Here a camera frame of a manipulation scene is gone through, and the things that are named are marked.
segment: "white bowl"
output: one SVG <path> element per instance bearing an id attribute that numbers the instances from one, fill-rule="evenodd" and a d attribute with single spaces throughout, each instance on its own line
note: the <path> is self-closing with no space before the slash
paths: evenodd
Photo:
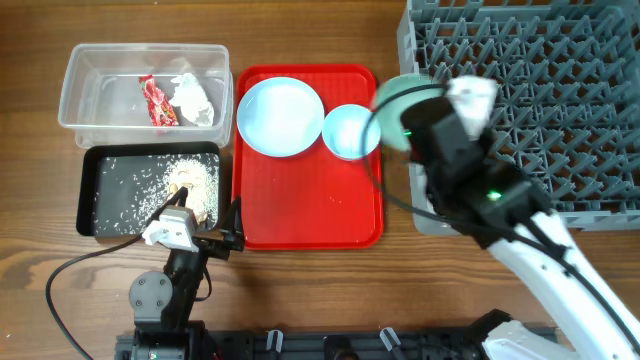
<path id="1" fill-rule="evenodd" d="M 371 112 L 360 105 L 342 105 L 333 109 L 324 120 L 322 139 L 329 150 L 344 160 L 356 160 L 369 155 L 380 143 L 380 125 L 374 121 L 367 132 L 365 154 L 361 153 L 362 131 Z"/>

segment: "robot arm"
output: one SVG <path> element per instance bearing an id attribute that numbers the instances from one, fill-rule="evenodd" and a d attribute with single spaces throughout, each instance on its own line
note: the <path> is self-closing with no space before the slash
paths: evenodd
<path id="1" fill-rule="evenodd" d="M 495 90 L 486 89 L 495 86 L 465 76 L 453 80 L 446 94 L 405 101 L 397 116 L 378 118 L 383 138 L 385 133 L 406 135 L 388 143 L 410 148 L 413 160 L 424 167 L 427 199 L 435 211 L 513 271 L 576 349 L 573 353 L 538 338 L 514 321 L 489 333 L 482 344 L 487 356 L 637 359 L 640 324 L 580 252 L 547 194 L 514 165 L 490 158 L 492 135 L 484 125 Z M 403 95 L 410 92 L 405 89 Z M 379 112 L 384 105 L 378 105 Z"/>
<path id="2" fill-rule="evenodd" d="M 620 299 L 589 264 L 571 238 L 562 219 L 556 214 L 538 212 L 532 220 L 549 238 L 567 247 L 565 260 L 572 264 L 606 299 L 607 303 L 622 318 L 634 336 L 640 335 L 638 320 L 627 310 Z M 522 224 L 515 230 L 520 235 L 536 239 Z M 536 335 L 520 330 L 514 339 L 509 334 L 515 331 L 489 334 L 483 343 L 487 355 L 492 359 L 636 359 L 628 340 L 613 322 L 598 301 L 580 284 L 574 276 L 567 276 L 565 269 L 547 255 L 521 242 L 499 240 L 487 248 L 496 260 L 505 264 L 527 285 L 545 310 L 562 329 L 576 353 L 571 354 L 560 347 L 555 356 L 539 357 L 541 352 L 556 349 L 557 344 L 544 339 L 534 344 L 533 349 L 523 351 L 518 340 L 534 338 Z"/>

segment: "dish rack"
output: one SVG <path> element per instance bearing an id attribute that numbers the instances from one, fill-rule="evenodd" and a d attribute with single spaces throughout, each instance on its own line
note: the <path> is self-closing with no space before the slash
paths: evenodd
<path id="1" fill-rule="evenodd" d="M 400 70 L 495 79 L 496 156 L 529 173 L 569 227 L 640 229 L 639 23 L 634 0 L 409 0 Z M 424 172 L 409 170 L 414 206 L 430 209 Z"/>

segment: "black tray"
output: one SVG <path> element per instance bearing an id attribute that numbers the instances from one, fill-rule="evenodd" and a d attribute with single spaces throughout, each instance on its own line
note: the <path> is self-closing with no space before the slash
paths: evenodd
<path id="1" fill-rule="evenodd" d="M 78 233 L 95 237 L 141 233 L 144 225 L 140 224 L 147 219 L 142 220 L 142 214 L 137 214 L 137 203 L 141 201 L 143 191 L 148 191 L 164 175 L 167 165 L 178 159 L 206 161 L 212 171 L 217 166 L 217 221 L 211 221 L 210 216 L 198 228 L 199 231 L 212 230 L 220 217 L 226 214 L 230 203 L 231 164 L 223 161 L 216 144 L 188 142 L 96 146 L 89 149 L 82 166 L 76 217 Z"/>

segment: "wooden table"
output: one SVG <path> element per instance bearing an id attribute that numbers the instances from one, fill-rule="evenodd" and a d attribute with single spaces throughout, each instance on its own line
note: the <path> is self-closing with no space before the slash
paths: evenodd
<path id="1" fill-rule="evenodd" d="M 73 46 L 224 44 L 236 77 L 250 65 L 267 63 L 359 63 L 381 81 L 399 73 L 395 31 L 402 1 L 55 7 L 12 1 L 0 5 L 2 359 L 79 358 L 44 298 L 56 267 L 104 247 L 76 233 L 84 150 L 72 131 L 56 123 Z M 409 199 L 404 165 L 387 164 L 385 170 L 390 189 Z M 195 306 L 192 318 L 212 330 L 418 329 L 467 325 L 500 308 L 526 322 L 552 325 L 520 281 L 470 238 L 421 235 L 411 215 L 395 206 L 386 207 L 386 217 L 385 234 L 368 250 L 248 252 L 233 254 L 228 263 L 210 261 L 214 292 Z M 640 315 L 638 238 L 637 232 L 577 235 L 594 266 Z M 165 249 L 139 244 L 82 262 L 57 278 L 53 297 L 60 315 L 90 354 L 112 358 L 115 336 L 133 329 L 131 282 L 159 270 L 166 258 Z"/>

